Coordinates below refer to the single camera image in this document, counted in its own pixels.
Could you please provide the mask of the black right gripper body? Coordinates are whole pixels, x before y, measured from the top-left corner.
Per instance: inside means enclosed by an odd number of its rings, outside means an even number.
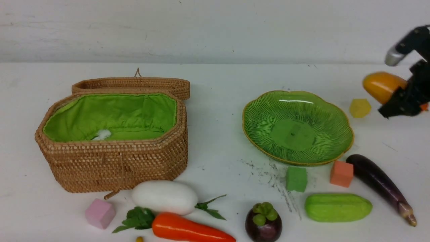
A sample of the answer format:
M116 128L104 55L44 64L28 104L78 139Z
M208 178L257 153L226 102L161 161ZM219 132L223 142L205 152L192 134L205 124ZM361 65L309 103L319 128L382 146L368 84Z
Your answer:
M395 116L417 116L421 113L421 105L430 101L430 65L420 60L410 67L413 74L405 88L395 90L388 103L382 105L378 111L389 119Z

